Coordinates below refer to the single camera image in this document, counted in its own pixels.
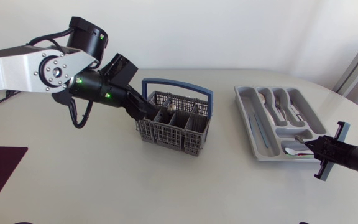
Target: fork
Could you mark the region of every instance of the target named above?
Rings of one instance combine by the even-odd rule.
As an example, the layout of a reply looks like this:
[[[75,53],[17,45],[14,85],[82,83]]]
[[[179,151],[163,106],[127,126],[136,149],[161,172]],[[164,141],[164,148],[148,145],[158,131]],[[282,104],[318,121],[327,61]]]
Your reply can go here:
[[[284,120],[287,120],[285,118],[285,112],[284,112],[283,108],[280,106],[280,98],[277,95],[275,95],[274,100],[275,100],[275,103],[276,103],[277,111],[283,116]]]

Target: spoon head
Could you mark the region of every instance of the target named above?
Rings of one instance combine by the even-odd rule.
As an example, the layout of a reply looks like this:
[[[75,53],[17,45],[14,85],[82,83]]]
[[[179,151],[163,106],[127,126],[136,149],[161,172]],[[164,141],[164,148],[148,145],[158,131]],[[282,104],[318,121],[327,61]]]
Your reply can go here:
[[[266,103],[265,95],[259,93],[259,97],[260,97],[260,100],[262,101],[262,103],[265,104]]]

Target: blue basket handle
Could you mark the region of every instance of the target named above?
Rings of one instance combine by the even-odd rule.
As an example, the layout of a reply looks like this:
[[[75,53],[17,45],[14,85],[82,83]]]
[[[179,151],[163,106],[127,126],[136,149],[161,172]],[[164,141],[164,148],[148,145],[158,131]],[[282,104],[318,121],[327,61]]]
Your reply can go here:
[[[211,119],[212,107],[213,107],[213,92],[211,90],[191,83],[169,80],[165,78],[145,78],[142,80],[142,95],[143,98],[145,99],[147,99],[147,84],[162,84],[162,85],[177,86],[206,95],[208,97],[207,118]]]

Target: spoon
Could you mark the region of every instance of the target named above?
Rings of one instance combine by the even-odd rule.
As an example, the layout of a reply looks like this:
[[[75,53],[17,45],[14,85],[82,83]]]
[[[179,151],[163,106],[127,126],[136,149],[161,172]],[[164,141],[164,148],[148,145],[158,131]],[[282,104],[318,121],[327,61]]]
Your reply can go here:
[[[296,151],[291,148],[285,148],[285,152],[291,156],[314,155],[314,153],[309,149],[303,151]]]

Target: black cable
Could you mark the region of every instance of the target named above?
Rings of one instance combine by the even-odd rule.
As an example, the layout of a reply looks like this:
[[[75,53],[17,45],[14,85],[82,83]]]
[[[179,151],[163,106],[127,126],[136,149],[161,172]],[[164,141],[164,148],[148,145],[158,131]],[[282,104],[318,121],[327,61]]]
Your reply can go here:
[[[61,53],[65,54],[62,47],[56,42],[56,40],[48,39],[48,41],[51,41],[56,46],[57,50],[59,50]]]
[[[78,123],[77,122],[77,107],[75,105],[75,100],[71,99],[68,109],[70,110],[70,116],[71,116],[71,120],[73,121],[74,127],[82,128],[83,126],[85,126],[85,124],[90,116],[92,105],[93,105],[93,102],[89,101],[88,105],[86,107],[85,114],[83,115],[83,119],[80,123]]]
[[[0,99],[0,103],[19,93],[21,93],[21,91],[6,90],[5,98]]]
[[[69,28],[67,30],[64,30],[63,32],[59,32],[56,34],[48,34],[48,35],[43,35],[41,37],[36,37],[34,39],[32,39],[29,43],[27,43],[27,45],[31,45],[34,46],[35,44],[44,41],[44,40],[50,40],[50,39],[55,39],[55,38],[59,38],[59,37],[64,37],[68,34],[71,34],[74,31],[74,28]]]

